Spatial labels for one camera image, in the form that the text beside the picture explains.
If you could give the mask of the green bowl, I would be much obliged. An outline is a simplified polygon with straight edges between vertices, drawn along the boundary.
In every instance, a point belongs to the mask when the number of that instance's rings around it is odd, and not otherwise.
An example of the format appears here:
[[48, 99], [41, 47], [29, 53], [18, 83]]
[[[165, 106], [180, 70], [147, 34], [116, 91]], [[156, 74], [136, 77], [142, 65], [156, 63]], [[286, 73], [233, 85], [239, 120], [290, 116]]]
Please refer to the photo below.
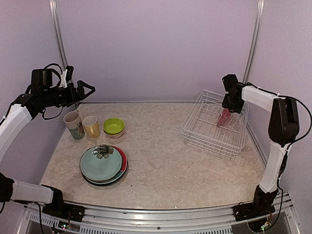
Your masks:
[[103, 130], [108, 134], [118, 134], [125, 128], [125, 123], [119, 118], [109, 118], [103, 123]]

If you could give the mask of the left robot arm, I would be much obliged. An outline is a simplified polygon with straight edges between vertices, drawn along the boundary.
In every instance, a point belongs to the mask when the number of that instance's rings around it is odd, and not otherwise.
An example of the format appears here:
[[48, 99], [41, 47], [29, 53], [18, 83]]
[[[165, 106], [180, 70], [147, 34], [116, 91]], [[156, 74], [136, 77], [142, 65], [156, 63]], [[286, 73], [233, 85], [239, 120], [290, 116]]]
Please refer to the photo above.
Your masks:
[[[96, 91], [94, 86], [82, 80], [74, 85], [73, 66], [55, 70], [57, 64], [34, 69], [31, 83], [8, 107], [0, 120], [0, 156], [6, 151], [22, 131], [38, 114], [44, 114], [49, 107], [64, 108], [82, 101]], [[55, 197], [57, 190], [42, 185], [21, 182], [0, 175], [0, 201], [37, 202], [48, 204], [55, 215], [62, 217], [68, 213], [68, 205]]]

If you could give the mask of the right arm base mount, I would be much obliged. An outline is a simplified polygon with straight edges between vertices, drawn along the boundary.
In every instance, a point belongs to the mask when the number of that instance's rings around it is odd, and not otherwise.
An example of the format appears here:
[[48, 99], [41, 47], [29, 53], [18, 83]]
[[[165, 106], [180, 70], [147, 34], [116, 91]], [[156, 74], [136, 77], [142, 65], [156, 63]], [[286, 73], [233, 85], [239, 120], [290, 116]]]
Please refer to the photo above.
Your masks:
[[259, 185], [257, 185], [252, 202], [239, 203], [233, 206], [235, 220], [242, 221], [274, 213], [275, 207], [273, 201], [277, 193], [278, 189], [271, 193], [265, 193]]

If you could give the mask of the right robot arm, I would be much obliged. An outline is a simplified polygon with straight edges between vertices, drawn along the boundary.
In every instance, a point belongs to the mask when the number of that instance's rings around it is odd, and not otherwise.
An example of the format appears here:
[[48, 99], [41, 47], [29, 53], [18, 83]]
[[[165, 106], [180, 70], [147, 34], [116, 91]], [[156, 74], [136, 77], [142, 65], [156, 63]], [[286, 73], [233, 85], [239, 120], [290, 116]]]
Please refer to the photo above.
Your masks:
[[222, 107], [230, 113], [241, 113], [245, 102], [266, 110], [270, 114], [268, 136], [270, 139], [270, 154], [265, 173], [259, 188], [265, 194], [273, 193], [278, 188], [278, 181], [283, 174], [288, 153], [292, 145], [305, 138], [311, 130], [300, 138], [299, 115], [297, 105], [301, 104], [311, 116], [309, 109], [298, 99], [266, 91], [251, 83], [239, 82], [235, 74], [222, 78], [226, 91]]

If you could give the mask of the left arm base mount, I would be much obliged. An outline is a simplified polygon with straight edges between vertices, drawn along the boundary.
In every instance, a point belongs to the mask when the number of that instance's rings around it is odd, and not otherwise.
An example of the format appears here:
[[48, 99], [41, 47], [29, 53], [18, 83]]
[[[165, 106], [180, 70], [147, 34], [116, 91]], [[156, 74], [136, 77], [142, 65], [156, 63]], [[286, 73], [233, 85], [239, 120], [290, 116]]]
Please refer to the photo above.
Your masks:
[[53, 191], [52, 202], [44, 204], [42, 212], [47, 215], [66, 219], [69, 221], [82, 222], [85, 207], [64, 202], [61, 190], [43, 185]]

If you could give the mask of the pink dotted plate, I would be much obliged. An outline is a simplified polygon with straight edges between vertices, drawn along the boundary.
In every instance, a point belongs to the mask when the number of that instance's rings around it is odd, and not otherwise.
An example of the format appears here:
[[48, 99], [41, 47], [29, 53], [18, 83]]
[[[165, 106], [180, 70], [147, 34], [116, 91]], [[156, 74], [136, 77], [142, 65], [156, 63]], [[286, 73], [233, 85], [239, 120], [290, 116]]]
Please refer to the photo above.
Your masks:
[[223, 109], [223, 111], [221, 112], [216, 125], [217, 126], [223, 126], [224, 124], [226, 124], [229, 119], [230, 119], [231, 113], [229, 112], [229, 110], [227, 108]]

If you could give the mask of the teal floral mug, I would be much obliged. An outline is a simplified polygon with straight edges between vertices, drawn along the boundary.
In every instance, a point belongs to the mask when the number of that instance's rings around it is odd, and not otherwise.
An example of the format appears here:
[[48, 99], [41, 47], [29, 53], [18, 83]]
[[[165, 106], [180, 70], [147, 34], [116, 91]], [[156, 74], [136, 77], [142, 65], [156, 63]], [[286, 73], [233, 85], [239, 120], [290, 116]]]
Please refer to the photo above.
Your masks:
[[77, 110], [68, 112], [63, 121], [66, 124], [67, 129], [75, 140], [84, 138], [85, 132], [82, 125], [82, 120]]

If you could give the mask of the pale yellow mug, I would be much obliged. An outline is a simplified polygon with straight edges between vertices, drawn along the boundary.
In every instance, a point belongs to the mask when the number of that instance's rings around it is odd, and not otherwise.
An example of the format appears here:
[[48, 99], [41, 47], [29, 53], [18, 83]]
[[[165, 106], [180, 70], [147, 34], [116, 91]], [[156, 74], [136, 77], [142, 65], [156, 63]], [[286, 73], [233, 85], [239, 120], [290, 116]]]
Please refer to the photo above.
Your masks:
[[97, 138], [100, 134], [98, 119], [96, 116], [87, 116], [83, 119], [82, 125], [87, 135], [91, 138]]

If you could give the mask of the white red patterned bowl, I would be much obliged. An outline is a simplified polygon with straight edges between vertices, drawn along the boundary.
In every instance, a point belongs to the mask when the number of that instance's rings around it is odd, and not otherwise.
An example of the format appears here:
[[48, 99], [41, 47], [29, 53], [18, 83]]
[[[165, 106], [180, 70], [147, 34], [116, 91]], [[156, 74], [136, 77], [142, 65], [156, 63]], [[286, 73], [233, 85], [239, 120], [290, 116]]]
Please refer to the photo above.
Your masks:
[[106, 136], [109, 137], [109, 138], [118, 138], [118, 137], [122, 136], [123, 133], [124, 133], [124, 130], [119, 132], [118, 134], [112, 134], [111, 135], [111, 134], [106, 133]]

